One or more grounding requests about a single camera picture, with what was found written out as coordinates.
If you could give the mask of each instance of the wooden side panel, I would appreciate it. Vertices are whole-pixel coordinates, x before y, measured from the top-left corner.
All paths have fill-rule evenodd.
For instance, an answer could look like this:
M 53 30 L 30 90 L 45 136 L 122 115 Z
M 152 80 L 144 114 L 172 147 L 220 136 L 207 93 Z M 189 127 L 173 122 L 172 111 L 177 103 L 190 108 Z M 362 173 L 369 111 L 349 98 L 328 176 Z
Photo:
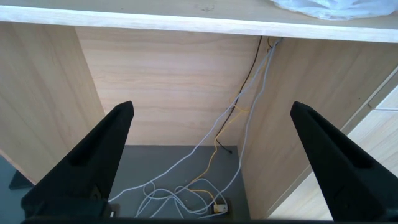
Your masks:
M 134 104 L 127 144 L 198 144 L 238 94 L 259 43 L 259 37 L 244 35 L 76 31 L 105 113 L 122 101 Z M 255 91 L 253 86 L 239 106 L 250 107 Z M 213 144 L 224 119 L 204 144 Z M 246 115 L 238 118 L 220 141 L 236 145 L 245 120 Z
M 38 182 L 103 116 L 73 27 L 0 23 L 0 149 Z
M 398 111 L 371 111 L 348 135 L 375 160 L 398 175 Z M 310 174 L 270 218 L 332 220 L 315 178 Z
M 252 218 L 267 218 L 294 190 L 292 183 L 309 175 L 309 162 L 289 115 L 293 102 L 312 106 L 342 128 L 396 67 L 397 58 L 398 45 L 392 44 L 283 40 L 244 153 Z

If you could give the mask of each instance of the yellow cable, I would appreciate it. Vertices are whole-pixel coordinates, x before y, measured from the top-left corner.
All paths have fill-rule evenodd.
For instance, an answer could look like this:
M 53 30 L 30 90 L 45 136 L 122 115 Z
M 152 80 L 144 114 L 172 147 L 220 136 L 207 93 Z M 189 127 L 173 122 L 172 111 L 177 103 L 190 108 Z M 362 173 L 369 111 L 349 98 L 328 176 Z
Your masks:
M 226 124 L 226 126 L 224 126 L 224 128 L 220 131 L 220 133 L 218 133 L 217 136 L 214 138 L 214 147 L 215 147 L 215 151 L 213 152 L 213 154 L 212 154 L 211 157 L 210 157 L 209 164 L 207 165 L 207 169 L 206 169 L 202 174 L 200 174 L 197 178 L 195 178 L 193 181 L 191 181 L 191 183 L 194 182 L 194 181 L 196 181 L 197 179 L 199 179 L 200 177 L 202 177 L 203 175 L 205 175 L 205 174 L 208 172 L 208 170 L 209 170 L 209 168 L 210 168 L 210 165 L 211 165 L 211 162 L 213 161 L 214 155 L 217 153 L 217 144 L 216 144 L 216 140 L 217 140 L 218 136 L 220 136 L 220 134 L 222 134 L 222 133 L 225 131 L 225 129 L 226 129 L 232 122 L 234 122 L 234 121 L 236 120 L 236 118 L 238 118 L 241 114 L 242 114 L 242 111 L 239 112 L 231 121 L 229 121 L 229 122 Z
M 188 189 L 188 190 L 190 190 L 192 192 L 204 192 L 204 193 L 210 194 L 210 197 L 214 201 L 214 204 L 217 205 L 216 200 L 214 200 L 214 196 L 213 196 L 213 194 L 210 191 L 207 191 L 207 190 L 191 190 L 191 189 Z
M 235 107 L 236 109 L 240 110 L 240 112 L 239 112 L 232 120 L 230 120 L 230 121 L 223 127 L 223 129 L 217 134 L 217 136 L 214 138 L 214 147 L 215 147 L 215 150 L 214 150 L 213 154 L 212 154 L 211 157 L 210 157 L 209 164 L 207 165 L 207 169 L 206 169 L 202 174 L 200 174 L 197 178 L 195 178 L 193 181 L 191 181 L 191 183 L 194 182 L 194 181 L 196 181 L 197 179 L 199 179 L 200 177 L 202 177 L 203 175 L 205 175 L 205 174 L 208 172 L 208 170 L 209 170 L 209 168 L 210 168 L 210 165 L 211 165 L 211 162 L 213 161 L 213 158 L 214 158 L 214 156 L 215 156 L 215 154 L 217 153 L 217 150 L 218 150 L 218 148 L 217 148 L 217 143 L 216 143 L 217 138 L 218 138 L 218 137 L 225 131 L 225 129 L 226 129 L 232 122 L 234 122 L 243 112 L 245 112 L 245 113 L 250 112 L 250 110 L 244 110 L 244 109 L 238 107 L 237 105 L 234 105 L 234 107 Z M 215 198 L 214 198 L 214 196 L 213 196 L 213 194 L 212 194 L 211 192 L 209 192 L 209 191 L 207 191 L 207 190 L 190 190 L 190 191 L 192 191 L 192 192 L 206 192 L 206 193 L 208 193 L 208 194 L 210 195 L 211 199 L 214 201 L 214 204 L 217 205 L 216 200 L 215 200 Z
M 242 111 L 242 112 L 245 112 L 245 113 L 250 112 L 249 110 L 244 110 L 244 109 L 238 107 L 237 105 L 234 105 L 234 107 L 236 107 L 236 109 L 238 109 L 238 110 L 240 110 L 240 111 Z

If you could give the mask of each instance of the wooden panel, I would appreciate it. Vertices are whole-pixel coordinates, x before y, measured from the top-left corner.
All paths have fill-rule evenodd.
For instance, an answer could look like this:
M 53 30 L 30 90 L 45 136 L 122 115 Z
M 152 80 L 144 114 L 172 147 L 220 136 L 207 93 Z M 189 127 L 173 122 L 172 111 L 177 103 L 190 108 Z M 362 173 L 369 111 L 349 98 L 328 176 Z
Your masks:
M 0 0 L 0 21 L 398 42 L 398 13 L 326 21 L 266 0 Z
M 104 113 L 74 28 L 0 23 L 0 149 L 39 181 Z
M 259 37 L 244 35 L 76 31 L 105 113 L 122 101 L 134 104 L 127 144 L 198 144 L 237 95 L 259 43 Z M 251 105 L 255 90 L 239 101 L 242 108 Z M 245 117 L 220 137 L 222 143 L 237 144 Z M 213 144 L 216 132 L 204 144 Z
M 375 160 L 398 175 L 398 111 L 370 112 L 348 135 Z M 270 218 L 332 220 L 315 175 L 295 189 Z
M 398 86 L 377 106 L 377 109 L 398 111 Z
M 243 158 L 252 218 L 267 218 L 294 190 L 291 184 L 309 175 L 289 115 L 293 102 L 314 107 L 342 128 L 397 66 L 397 58 L 398 45 L 283 40 L 253 114 Z

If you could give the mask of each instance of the plastic bag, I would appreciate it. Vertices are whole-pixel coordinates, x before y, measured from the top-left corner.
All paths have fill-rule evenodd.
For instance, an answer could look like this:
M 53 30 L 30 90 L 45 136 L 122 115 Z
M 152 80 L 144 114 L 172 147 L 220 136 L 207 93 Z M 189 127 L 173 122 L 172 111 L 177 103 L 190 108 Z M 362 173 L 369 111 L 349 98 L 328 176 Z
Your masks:
M 386 16 L 398 10 L 398 0 L 271 0 L 294 12 L 328 20 Z

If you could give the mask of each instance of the wooden desk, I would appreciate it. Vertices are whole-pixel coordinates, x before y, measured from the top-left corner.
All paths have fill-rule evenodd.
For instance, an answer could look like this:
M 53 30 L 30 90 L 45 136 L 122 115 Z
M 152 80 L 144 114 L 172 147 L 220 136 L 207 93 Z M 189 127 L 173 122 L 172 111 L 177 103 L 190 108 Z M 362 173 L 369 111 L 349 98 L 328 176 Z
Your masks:
M 310 174 L 292 103 L 348 134 L 397 85 L 397 19 L 323 21 L 262 0 L 0 0 L 0 149 L 37 182 L 126 100 L 127 144 L 196 145 L 237 94 L 259 35 L 286 37 L 243 155 L 251 216 L 267 218 Z M 220 141 L 241 147 L 246 118 Z

